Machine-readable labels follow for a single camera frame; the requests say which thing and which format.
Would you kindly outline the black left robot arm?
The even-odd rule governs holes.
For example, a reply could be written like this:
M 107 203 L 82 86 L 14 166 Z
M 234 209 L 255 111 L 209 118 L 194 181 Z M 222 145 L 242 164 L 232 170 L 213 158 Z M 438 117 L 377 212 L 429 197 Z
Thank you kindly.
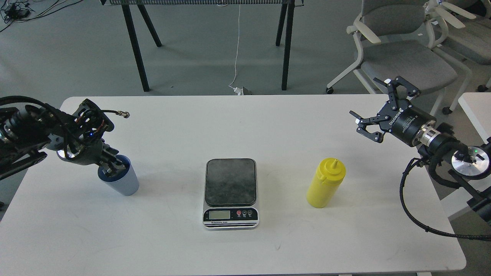
M 124 176 L 129 162 L 103 139 L 105 132 L 114 130 L 107 113 L 89 99 L 69 115 L 30 97 L 2 97 L 1 178 L 43 161 L 47 157 L 44 149 L 72 164 L 96 164 L 105 181 Z

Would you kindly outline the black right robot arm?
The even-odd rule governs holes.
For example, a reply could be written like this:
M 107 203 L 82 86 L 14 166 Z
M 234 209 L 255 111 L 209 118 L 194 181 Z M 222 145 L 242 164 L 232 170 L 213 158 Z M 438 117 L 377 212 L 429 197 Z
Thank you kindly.
M 490 139 L 480 146 L 468 146 L 455 138 L 453 127 L 447 123 L 436 125 L 433 115 L 415 107 L 408 98 L 400 98 L 397 89 L 403 86 L 408 97 L 418 96 L 419 89 L 397 76 L 395 80 L 375 82 L 387 90 L 388 100 L 374 117 L 363 118 L 356 112 L 357 132 L 382 143 L 386 133 L 392 134 L 409 147 L 419 147 L 419 158 L 411 159 L 402 173 L 399 196 L 403 210 L 412 222 L 426 232 L 444 237 L 467 240 L 490 241 L 489 235 L 461 235 L 436 230 L 417 220 L 407 209 L 404 187 L 408 174 L 414 167 L 428 167 L 428 174 L 438 184 L 452 189 L 465 189 L 470 195 L 468 206 L 484 221 L 490 223 L 490 188 L 478 191 L 470 180 L 480 180 L 490 175 Z

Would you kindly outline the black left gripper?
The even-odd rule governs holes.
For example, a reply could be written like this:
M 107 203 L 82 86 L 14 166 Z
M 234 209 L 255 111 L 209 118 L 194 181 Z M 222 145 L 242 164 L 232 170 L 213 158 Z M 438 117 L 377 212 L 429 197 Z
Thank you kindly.
M 125 168 L 117 158 L 119 151 L 103 141 L 104 133 L 114 130 L 114 123 L 93 101 L 85 99 L 64 125 L 68 133 L 62 135 L 58 150 L 61 160 L 83 166 L 97 164 L 99 177 L 114 177 L 117 169 Z

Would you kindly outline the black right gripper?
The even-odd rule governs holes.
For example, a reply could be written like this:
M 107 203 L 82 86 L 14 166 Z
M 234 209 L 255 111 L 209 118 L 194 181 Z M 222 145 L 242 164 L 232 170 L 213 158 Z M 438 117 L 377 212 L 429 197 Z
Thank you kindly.
M 356 118 L 356 131 L 373 140 L 376 143 L 382 143 L 385 133 L 391 133 L 400 141 L 409 147 L 415 147 L 420 144 L 417 138 L 423 126 L 433 127 L 436 124 L 436 118 L 429 113 L 414 107 L 410 104 L 410 99 L 419 96 L 420 90 L 405 80 L 397 76 L 395 80 L 387 79 L 382 81 L 374 77 L 374 81 L 385 86 L 389 101 L 378 111 L 378 116 L 363 118 L 354 111 L 349 113 Z M 406 89 L 407 96 L 400 98 L 397 88 L 403 86 Z M 370 133 L 367 131 L 368 126 L 379 126 L 380 131 Z

